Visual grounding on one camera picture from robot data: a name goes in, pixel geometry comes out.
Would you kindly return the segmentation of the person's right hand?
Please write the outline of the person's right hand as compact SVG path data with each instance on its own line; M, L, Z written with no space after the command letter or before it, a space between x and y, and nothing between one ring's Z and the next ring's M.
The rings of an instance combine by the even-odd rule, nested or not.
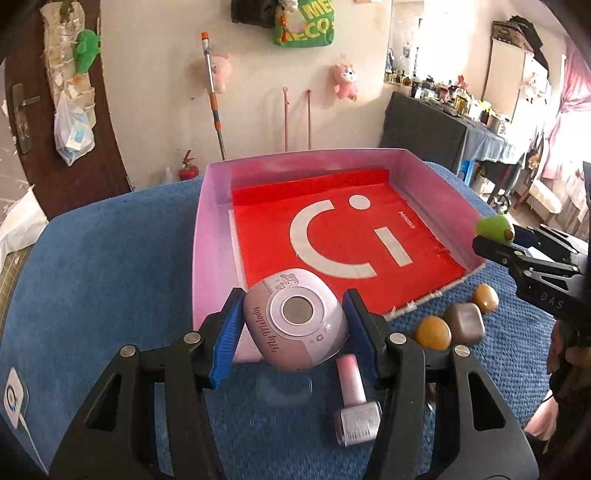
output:
M557 397L590 387L590 348L573 343L574 330L556 320L547 357L550 390Z

